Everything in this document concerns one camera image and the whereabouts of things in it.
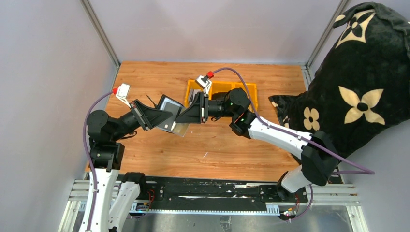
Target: wood grain surface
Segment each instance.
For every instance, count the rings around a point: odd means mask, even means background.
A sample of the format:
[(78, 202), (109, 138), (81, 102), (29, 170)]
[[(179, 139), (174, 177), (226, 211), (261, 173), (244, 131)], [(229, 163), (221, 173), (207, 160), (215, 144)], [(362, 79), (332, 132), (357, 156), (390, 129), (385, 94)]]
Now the wood grain surface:
[[(139, 99), (151, 106), (162, 94), (183, 104), (187, 82), (220, 67), (235, 68), (246, 82), (256, 83), (259, 113), (278, 123), (268, 97), (274, 94), (297, 95), (305, 91), (302, 73), (297, 65), (226, 64), (199, 62), (139, 62), (121, 64), (115, 86), (131, 85), (128, 101)], [(221, 71), (213, 80), (239, 79), (231, 71)], [(119, 117), (127, 106), (111, 96), (107, 112)], [(124, 141), (125, 153), (121, 173), (142, 172), (146, 175), (201, 177), (238, 180), (276, 181), (297, 167), (291, 155), (276, 146), (236, 136), (229, 128), (230, 119), (191, 124), (185, 137), (160, 129), (143, 131)]]

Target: white wall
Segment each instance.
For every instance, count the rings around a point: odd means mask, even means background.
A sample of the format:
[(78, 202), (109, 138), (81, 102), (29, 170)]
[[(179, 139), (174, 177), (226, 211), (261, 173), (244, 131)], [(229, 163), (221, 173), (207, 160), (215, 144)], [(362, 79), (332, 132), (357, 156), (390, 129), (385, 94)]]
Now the white wall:
[[(353, 0), (348, 8), (361, 2)], [(410, 1), (379, 0), (407, 19), (410, 19)], [(332, 31), (320, 55), (312, 65), (315, 72), (327, 52), (345, 29), (341, 26)], [(357, 150), (349, 159), (376, 172), (375, 176), (345, 175), (348, 183), (356, 186), (366, 222), (371, 232), (408, 231), (408, 216), (406, 212), (410, 203), (406, 196), (409, 187), (410, 163), (410, 121), (385, 130), (376, 136), (366, 146)], [(343, 170), (353, 170), (346, 164), (341, 164)]]
[(115, 68), (78, 0), (1, 1), (0, 31), (0, 230), (55, 232)]
[(91, 0), (120, 60), (307, 62), (338, 0)]

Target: yellow bin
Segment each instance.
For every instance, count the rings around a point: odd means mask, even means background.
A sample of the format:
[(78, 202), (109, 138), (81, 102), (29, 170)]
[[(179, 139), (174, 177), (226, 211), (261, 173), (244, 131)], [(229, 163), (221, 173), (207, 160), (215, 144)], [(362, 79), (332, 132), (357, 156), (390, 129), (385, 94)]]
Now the yellow bin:
[[(250, 97), (252, 97), (252, 101), (255, 104), (256, 110), (258, 110), (258, 97), (257, 97), (257, 88), (256, 84), (247, 83), (246, 86), (248, 87)], [(190, 93), (191, 89), (201, 89), (203, 90), (195, 80), (188, 80), (187, 92), (185, 94), (184, 105), (188, 107), (188, 94)], [(212, 81), (211, 89), (209, 90), (209, 99), (212, 99), (212, 94), (214, 93), (221, 93), (221, 92), (228, 92), (234, 88), (242, 88), (245, 93), (245, 87), (241, 82), (227, 82), (227, 81)]]

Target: purple cable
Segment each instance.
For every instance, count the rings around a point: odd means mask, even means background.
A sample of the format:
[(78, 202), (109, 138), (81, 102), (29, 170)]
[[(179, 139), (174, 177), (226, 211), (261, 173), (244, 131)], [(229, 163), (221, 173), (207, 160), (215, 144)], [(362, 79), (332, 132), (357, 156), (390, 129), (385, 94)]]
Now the purple cable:
[(285, 130), (285, 129), (283, 129), (283, 128), (274, 127), (274, 126), (272, 126), (272, 125), (269, 125), (267, 122), (265, 122), (264, 120), (261, 119), (261, 117), (259, 116), (258, 112), (256, 111), (256, 108), (255, 108), (255, 105), (253, 104), (253, 100), (252, 100), (252, 97), (251, 97), (251, 95), (250, 95), (250, 93), (249, 93), (248, 87), (246, 86), (245, 81), (243, 80), (243, 78), (241, 77), (241, 75), (240, 75), (235, 69), (229, 68), (229, 67), (223, 67), (223, 68), (217, 69), (217, 70), (213, 71), (213, 73), (215, 74), (215, 73), (217, 73), (217, 72), (219, 72), (219, 71), (222, 71), (222, 70), (231, 70), (231, 71), (233, 71), (233, 72), (239, 77), (239, 79), (241, 80), (242, 84), (243, 84), (244, 87), (245, 87), (246, 93), (247, 93), (248, 96), (249, 96), (249, 100), (250, 100), (250, 104), (251, 104), (251, 106), (252, 106), (252, 109), (253, 109), (253, 111), (254, 111), (256, 117), (259, 119), (259, 121), (260, 121), (262, 124), (264, 124), (264, 125), (267, 126), (267, 127), (272, 128), (272, 129), (278, 130), (278, 131), (280, 131), (280, 132), (283, 132), (283, 133), (292, 135), (292, 136), (294, 136), (294, 137), (296, 137), (296, 138), (299, 138), (299, 137), (300, 137), (303, 141), (312, 144), (313, 146), (315, 146), (315, 147), (319, 148), (320, 150), (322, 150), (322, 151), (328, 153), (329, 155), (335, 157), (336, 159), (338, 159), (338, 160), (340, 160), (340, 161), (343, 161), (343, 162), (346, 162), (346, 163), (348, 163), (349, 165), (351, 165), (351, 166), (353, 166), (353, 167), (355, 167), (355, 168), (358, 168), (358, 169), (362, 170), (362, 172), (361, 172), (361, 171), (343, 171), (343, 172), (337, 172), (337, 173), (333, 173), (333, 174), (369, 174), (369, 175), (373, 175), (373, 174), (375, 173), (374, 171), (372, 171), (372, 170), (370, 170), (370, 169), (367, 169), (367, 168), (365, 168), (365, 167), (363, 167), (363, 166), (361, 166), (361, 165), (358, 165), (358, 164), (356, 164), (356, 163), (353, 163), (352, 161), (349, 161), (349, 160), (347, 160), (347, 159), (341, 157), (340, 155), (336, 154), (335, 152), (333, 152), (333, 151), (327, 149), (326, 147), (324, 147), (324, 146), (322, 146), (322, 145), (320, 145), (320, 144), (318, 144), (318, 143), (316, 143), (316, 142), (314, 142), (314, 141), (311, 141), (310, 139), (307, 139), (307, 138), (305, 138), (305, 137), (303, 137), (303, 136), (299, 136), (298, 134), (295, 134), (295, 133), (293, 133), (293, 132), (291, 132), (291, 131), (288, 131), (288, 130)]
[(87, 230), (89, 231), (91, 228), (91, 222), (92, 222), (92, 216), (94, 214), (94, 208), (95, 208), (95, 201), (97, 200), (97, 174), (95, 173), (95, 168), (94, 168), (94, 164), (92, 163), (91, 160), (91, 155), (88, 151), (88, 147), (87, 147), (87, 139), (86, 139), (86, 128), (87, 128), (87, 117), (88, 115), (91, 113), (91, 110), (105, 97), (111, 95), (113, 92), (110, 91), (109, 93), (106, 93), (104, 95), (102, 95), (100, 98), (98, 98), (90, 107), (90, 109), (87, 112), (87, 116), (86, 119), (84, 120), (84, 126), (83, 126), (83, 144), (84, 144), (84, 149), (86, 150), (86, 155), (87, 155), (87, 159), (88, 159), (88, 163), (90, 166), (90, 170), (92, 172), (92, 177), (93, 177), (93, 184), (94, 184), (94, 192), (92, 194), (92, 201), (91, 201), (91, 208), (90, 208), (90, 215), (88, 217), (88, 222), (87, 222)]

